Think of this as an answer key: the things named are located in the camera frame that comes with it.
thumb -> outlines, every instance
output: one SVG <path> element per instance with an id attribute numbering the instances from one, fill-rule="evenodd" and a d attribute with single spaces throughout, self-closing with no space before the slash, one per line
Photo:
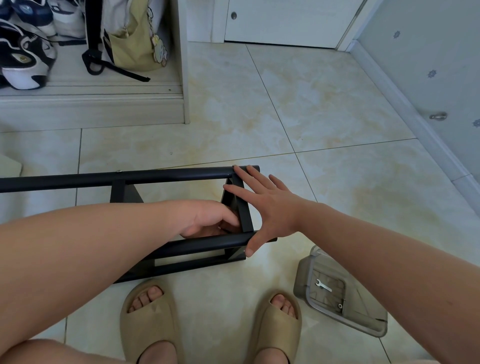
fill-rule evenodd
<path id="1" fill-rule="evenodd" d="M 248 241 L 247 248 L 245 249 L 245 255 L 249 258 L 255 253 L 260 247 L 265 244 L 267 241 L 274 237 L 267 232 L 266 229 L 261 228 L 258 230 L 254 236 Z"/>

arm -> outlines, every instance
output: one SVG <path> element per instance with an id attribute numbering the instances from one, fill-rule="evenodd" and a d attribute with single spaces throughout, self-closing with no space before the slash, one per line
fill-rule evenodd
<path id="1" fill-rule="evenodd" d="M 184 200 L 78 206 L 0 225 L 0 356 L 174 236 L 220 233 L 225 223 L 239 225 L 221 203 Z"/>
<path id="2" fill-rule="evenodd" d="M 480 355 L 480 268 L 439 249 L 292 194 L 254 168 L 235 172 L 255 193 L 224 188 L 251 203 L 262 228 L 251 256 L 266 241 L 305 234 L 360 281 L 400 325 L 444 364 Z"/>

plastic container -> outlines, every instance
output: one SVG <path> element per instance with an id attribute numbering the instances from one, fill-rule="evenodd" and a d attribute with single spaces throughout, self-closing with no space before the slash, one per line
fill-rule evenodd
<path id="1" fill-rule="evenodd" d="M 383 306 L 317 246 L 299 262 L 293 293 L 314 310 L 358 331 L 377 338 L 387 333 Z"/>

foot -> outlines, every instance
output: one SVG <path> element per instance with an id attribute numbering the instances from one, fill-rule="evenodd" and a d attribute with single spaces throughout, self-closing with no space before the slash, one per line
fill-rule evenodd
<path id="1" fill-rule="evenodd" d="M 136 297 L 131 307 L 128 310 L 128 313 L 139 310 L 142 307 L 148 305 L 149 303 L 162 297 L 162 290 L 153 286 L 148 289 L 147 292 L 140 294 Z M 138 361 L 139 364 L 177 364 L 177 352 L 175 351 L 175 346 L 169 341 L 157 341 L 150 345 L 145 351 L 140 355 Z"/>
<path id="2" fill-rule="evenodd" d="M 297 318 L 295 309 L 282 294 L 277 294 L 270 303 L 286 315 Z M 287 356 L 277 348 L 267 348 L 258 352 L 253 364 L 288 364 Z"/>

wall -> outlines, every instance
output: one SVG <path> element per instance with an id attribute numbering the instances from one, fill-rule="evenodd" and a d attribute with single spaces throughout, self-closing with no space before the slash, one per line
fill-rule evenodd
<path id="1" fill-rule="evenodd" d="M 187 39 L 210 42 L 215 0 L 187 0 Z"/>
<path id="2" fill-rule="evenodd" d="M 359 41 L 480 182 L 478 0 L 384 0 Z"/>

